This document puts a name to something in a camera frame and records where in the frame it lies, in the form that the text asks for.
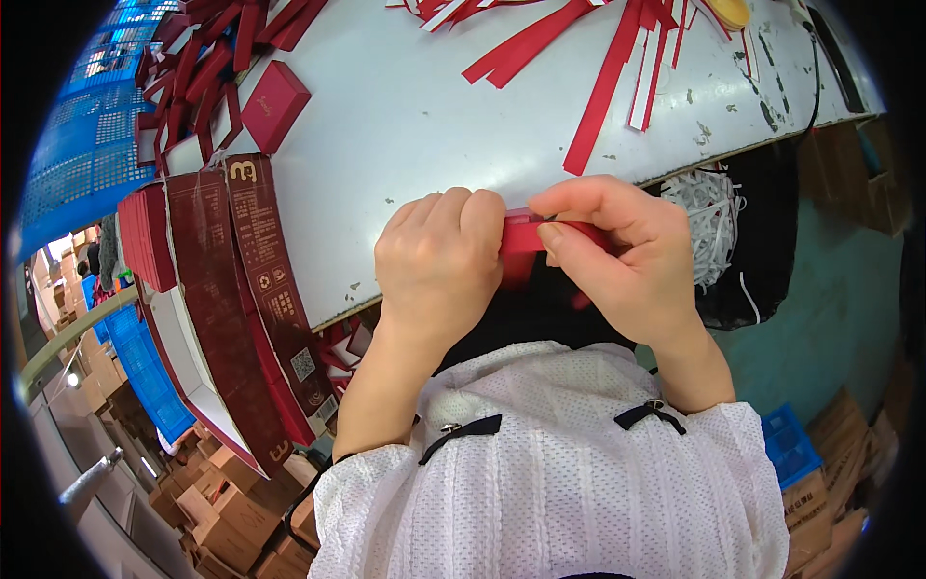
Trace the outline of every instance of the hand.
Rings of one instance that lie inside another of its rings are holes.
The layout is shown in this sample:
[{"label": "hand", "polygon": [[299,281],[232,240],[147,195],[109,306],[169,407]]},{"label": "hand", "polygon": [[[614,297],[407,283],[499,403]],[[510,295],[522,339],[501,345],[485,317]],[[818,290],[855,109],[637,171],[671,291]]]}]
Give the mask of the hand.
[{"label": "hand", "polygon": [[611,232],[616,257],[568,225],[547,223],[537,230],[547,263],[566,272],[618,332],[656,350],[690,337],[693,329],[704,331],[695,310],[684,209],[609,175],[556,184],[528,206]]},{"label": "hand", "polygon": [[498,289],[504,221],[505,202],[485,189],[453,187],[399,208],[374,250],[382,290],[377,332],[439,361]]}]

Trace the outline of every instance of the fingernail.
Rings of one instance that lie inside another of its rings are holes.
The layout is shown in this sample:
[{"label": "fingernail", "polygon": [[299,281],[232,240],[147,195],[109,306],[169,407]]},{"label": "fingernail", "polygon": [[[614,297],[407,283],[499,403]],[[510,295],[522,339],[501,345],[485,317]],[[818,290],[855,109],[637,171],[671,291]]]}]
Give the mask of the fingernail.
[{"label": "fingernail", "polygon": [[559,223],[548,222],[542,223],[537,228],[537,235],[540,237],[540,241],[544,242],[546,250],[550,253],[556,254],[557,247],[563,240],[561,227],[562,225]]}]

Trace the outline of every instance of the gold logo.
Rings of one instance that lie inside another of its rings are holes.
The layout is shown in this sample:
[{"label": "gold logo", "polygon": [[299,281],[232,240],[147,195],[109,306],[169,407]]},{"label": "gold logo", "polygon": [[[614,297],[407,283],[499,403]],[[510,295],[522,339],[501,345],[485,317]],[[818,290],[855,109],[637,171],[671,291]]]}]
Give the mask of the gold logo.
[{"label": "gold logo", "polygon": [[232,179],[238,178],[238,173],[241,172],[241,180],[247,181],[248,177],[251,178],[251,181],[257,183],[257,169],[254,166],[254,163],[251,161],[237,162],[232,163],[231,168],[229,169],[229,174]]},{"label": "gold logo", "polygon": [[266,98],[267,97],[265,96],[261,96],[260,98],[257,99],[257,102],[260,104],[260,107],[264,109],[264,114],[269,117],[270,115],[273,114],[273,108],[271,108],[270,105],[267,104],[267,101],[264,100]]},{"label": "gold logo", "polygon": [[286,456],[286,451],[289,450],[289,441],[284,440],[283,444],[278,445],[276,448],[270,451],[270,460],[274,462],[280,462],[280,460]]}]

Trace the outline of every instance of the qr code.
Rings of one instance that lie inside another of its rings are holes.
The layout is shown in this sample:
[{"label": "qr code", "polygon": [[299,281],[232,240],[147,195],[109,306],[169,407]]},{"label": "qr code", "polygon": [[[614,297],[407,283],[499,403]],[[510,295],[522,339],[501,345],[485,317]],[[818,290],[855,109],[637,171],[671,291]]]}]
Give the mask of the qr code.
[{"label": "qr code", "polygon": [[312,355],[308,353],[307,347],[302,348],[298,354],[293,356],[290,363],[293,364],[295,377],[299,379],[300,383],[304,382],[306,378],[308,378],[308,375],[315,371],[315,360],[313,360]]}]

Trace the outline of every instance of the white table surface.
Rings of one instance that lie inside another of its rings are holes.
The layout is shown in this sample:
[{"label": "white table surface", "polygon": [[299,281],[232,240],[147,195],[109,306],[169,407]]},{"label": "white table surface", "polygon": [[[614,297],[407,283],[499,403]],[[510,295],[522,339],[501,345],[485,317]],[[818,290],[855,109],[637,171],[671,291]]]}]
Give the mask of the white table surface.
[{"label": "white table surface", "polygon": [[[313,328],[379,296],[372,248],[403,203],[461,185],[493,189],[518,208],[572,176],[562,162],[624,2],[575,22],[502,90],[485,80],[470,85],[461,75],[565,2],[494,8],[431,34],[381,0],[331,0],[292,53],[273,52],[244,79],[242,107],[271,59],[285,61],[312,93],[272,165],[286,246]],[[643,52],[634,49],[585,174],[645,183],[806,127],[815,89],[807,32],[785,3],[748,4],[756,90],[733,55],[742,49],[739,38],[722,41],[698,15],[684,34],[678,68],[660,72],[646,133],[626,126]],[[829,23],[867,114],[884,112],[850,39],[833,18]],[[846,110],[821,49],[820,81],[818,125],[858,116]],[[220,115],[216,141],[228,126],[227,114]],[[198,149],[189,148],[184,155],[195,164]],[[229,153],[255,151],[245,128]]]}]

